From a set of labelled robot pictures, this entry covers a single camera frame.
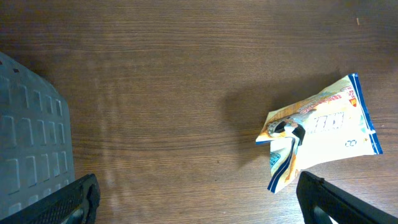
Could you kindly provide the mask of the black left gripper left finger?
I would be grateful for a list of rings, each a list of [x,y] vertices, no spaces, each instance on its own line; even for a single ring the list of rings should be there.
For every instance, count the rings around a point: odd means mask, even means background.
[[[100,187],[94,174],[66,185],[32,205],[4,219],[1,223],[94,224],[100,205]]]

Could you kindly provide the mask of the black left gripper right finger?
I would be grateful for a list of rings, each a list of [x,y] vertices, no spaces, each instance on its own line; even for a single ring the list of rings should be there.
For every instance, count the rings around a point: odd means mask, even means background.
[[[297,199],[305,223],[397,223],[397,218],[310,172],[300,174]]]

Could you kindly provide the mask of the yellow blue snack bag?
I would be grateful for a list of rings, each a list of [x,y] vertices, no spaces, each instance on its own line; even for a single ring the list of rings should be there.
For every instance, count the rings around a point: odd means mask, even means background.
[[[305,100],[268,113],[256,144],[270,144],[271,180],[277,193],[301,170],[357,156],[382,154],[359,76],[349,74]]]

